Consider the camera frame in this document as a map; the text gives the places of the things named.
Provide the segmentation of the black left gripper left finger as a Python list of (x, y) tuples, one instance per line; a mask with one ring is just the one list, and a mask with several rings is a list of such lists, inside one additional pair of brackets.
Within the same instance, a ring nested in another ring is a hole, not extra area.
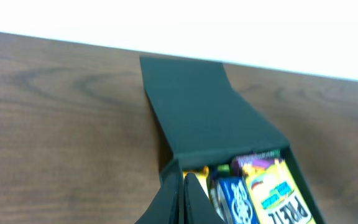
[(179, 214), (179, 186), (177, 174), (170, 174), (144, 214), (135, 224), (176, 224)]

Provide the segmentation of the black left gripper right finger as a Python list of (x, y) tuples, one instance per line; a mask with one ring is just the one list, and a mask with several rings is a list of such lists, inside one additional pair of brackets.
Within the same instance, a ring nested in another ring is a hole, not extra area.
[(186, 224), (225, 224), (206, 196), (194, 173), (188, 173), (184, 183)]

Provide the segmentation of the blue Eclipse mints tin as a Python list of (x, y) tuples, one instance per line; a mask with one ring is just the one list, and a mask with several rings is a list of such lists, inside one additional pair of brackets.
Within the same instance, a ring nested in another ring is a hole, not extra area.
[(259, 224), (250, 195), (242, 177), (218, 180), (218, 202), (228, 224)]

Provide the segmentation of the green Pretz snack box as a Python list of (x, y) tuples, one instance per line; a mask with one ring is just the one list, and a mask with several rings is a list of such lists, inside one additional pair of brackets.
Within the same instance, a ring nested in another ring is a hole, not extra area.
[(243, 176), (260, 223), (316, 224), (280, 150), (236, 156), (231, 169)]

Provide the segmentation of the black gift box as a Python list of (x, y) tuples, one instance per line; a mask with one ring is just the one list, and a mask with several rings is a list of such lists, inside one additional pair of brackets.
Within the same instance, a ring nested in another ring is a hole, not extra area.
[[(166, 158), (159, 173), (161, 186), (170, 174), (180, 179), (178, 223), (185, 223), (183, 171), (208, 166), (209, 192), (210, 178), (216, 185), (222, 179), (216, 177), (218, 165), (231, 167), (236, 156), (276, 149), (316, 223), (324, 222), (289, 140), (232, 89), (221, 63), (142, 56), (140, 66), (144, 90), (161, 129)], [(232, 169), (230, 177), (243, 178)]]

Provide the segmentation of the small yellow snack packet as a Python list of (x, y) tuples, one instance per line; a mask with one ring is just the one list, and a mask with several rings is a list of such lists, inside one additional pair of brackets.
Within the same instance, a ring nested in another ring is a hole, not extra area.
[(209, 167), (204, 166), (202, 169), (185, 170), (183, 171), (183, 178), (185, 178), (189, 173), (193, 173), (196, 176), (206, 196), (209, 197), (207, 181), (209, 176)]

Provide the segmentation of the green Haribo gummy bag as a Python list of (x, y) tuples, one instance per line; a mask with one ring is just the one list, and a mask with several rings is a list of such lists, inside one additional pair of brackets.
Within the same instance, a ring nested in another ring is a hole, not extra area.
[(231, 176), (231, 167), (229, 164), (221, 164), (216, 167), (216, 177), (230, 177)]

